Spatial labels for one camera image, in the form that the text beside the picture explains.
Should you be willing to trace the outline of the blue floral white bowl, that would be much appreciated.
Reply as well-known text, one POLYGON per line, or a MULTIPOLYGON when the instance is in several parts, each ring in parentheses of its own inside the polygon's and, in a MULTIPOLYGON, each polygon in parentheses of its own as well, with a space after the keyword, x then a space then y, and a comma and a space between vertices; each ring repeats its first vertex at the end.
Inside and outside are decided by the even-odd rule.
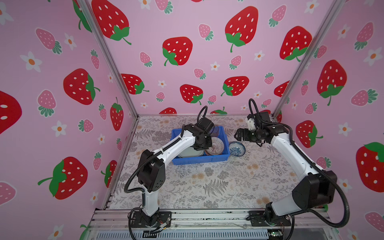
POLYGON ((246 148, 240 142, 231 142, 229 143, 229 152, 233 157, 242 157, 246 153, 246 148))

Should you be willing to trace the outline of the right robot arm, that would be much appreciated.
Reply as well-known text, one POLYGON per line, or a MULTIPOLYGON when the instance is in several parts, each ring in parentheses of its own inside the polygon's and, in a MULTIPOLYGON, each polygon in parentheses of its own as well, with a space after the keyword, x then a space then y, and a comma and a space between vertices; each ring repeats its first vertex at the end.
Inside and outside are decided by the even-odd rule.
POLYGON ((258 146, 272 145, 288 161, 300 180, 289 195, 266 205, 263 217, 268 224, 333 202, 336 188, 332 182, 337 180, 336 174, 325 171, 297 146, 291 127, 271 122, 267 112, 249 114, 246 123, 247 128, 236 131, 235 139, 258 146))

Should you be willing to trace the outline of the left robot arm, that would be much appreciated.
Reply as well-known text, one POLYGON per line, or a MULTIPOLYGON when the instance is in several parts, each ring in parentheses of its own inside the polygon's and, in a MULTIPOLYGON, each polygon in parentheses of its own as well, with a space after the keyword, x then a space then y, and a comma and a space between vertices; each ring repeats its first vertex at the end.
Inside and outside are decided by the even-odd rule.
POLYGON ((144 188, 144 207, 142 212, 152 217, 159 211, 158 190, 166 180, 166 168, 172 160, 187 148, 196 151, 206 150, 212 146, 211 131, 214 123, 204 117, 196 124, 181 128, 181 133, 169 143, 155 151, 144 151, 139 165, 139 184, 144 188))

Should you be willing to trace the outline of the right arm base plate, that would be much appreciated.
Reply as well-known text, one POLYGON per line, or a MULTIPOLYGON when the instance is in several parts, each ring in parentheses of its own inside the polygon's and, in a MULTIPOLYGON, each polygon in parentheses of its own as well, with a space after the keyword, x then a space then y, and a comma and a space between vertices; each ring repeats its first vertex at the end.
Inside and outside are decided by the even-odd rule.
POLYGON ((292 225, 288 216, 275 216, 265 211, 249 211, 246 217, 253 227, 290 227, 292 225))

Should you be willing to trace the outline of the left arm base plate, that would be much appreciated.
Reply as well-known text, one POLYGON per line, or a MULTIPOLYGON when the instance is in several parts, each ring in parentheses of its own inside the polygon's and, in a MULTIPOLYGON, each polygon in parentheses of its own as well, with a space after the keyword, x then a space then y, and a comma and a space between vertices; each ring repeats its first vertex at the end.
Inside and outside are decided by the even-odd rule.
POLYGON ((134 212, 131 217, 133 228, 168 228, 171 226, 172 212, 156 212, 153 216, 147 216, 143 211, 134 212))

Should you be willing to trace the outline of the pale green flower plate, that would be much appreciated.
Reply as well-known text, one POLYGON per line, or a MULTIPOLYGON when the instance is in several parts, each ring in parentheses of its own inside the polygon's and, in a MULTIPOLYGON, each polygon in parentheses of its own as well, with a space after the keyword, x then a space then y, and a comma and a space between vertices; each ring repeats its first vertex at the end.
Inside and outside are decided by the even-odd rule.
POLYGON ((201 157, 205 153, 205 150, 195 150, 193 147, 189 147, 182 151, 178 157, 179 158, 195 158, 195 157, 201 157))

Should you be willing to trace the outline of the pink clear glass cup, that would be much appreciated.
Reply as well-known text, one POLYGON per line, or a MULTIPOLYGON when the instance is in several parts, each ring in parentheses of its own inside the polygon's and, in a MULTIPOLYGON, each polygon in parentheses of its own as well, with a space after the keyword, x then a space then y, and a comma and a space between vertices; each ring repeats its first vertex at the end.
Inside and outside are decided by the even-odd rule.
POLYGON ((219 126, 215 126, 211 129, 211 132, 210 132, 210 136, 211 137, 216 137, 218 138, 219 137, 219 134, 220 134, 220 127, 219 126))

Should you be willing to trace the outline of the pink purple glazed bowl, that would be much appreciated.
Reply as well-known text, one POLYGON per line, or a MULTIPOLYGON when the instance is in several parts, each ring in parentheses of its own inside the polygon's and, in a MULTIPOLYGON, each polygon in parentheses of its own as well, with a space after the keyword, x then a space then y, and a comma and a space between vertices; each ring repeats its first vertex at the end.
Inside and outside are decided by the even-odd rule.
POLYGON ((221 155, 224 151, 224 142, 218 137, 212 137, 212 146, 205 150, 209 156, 221 155))

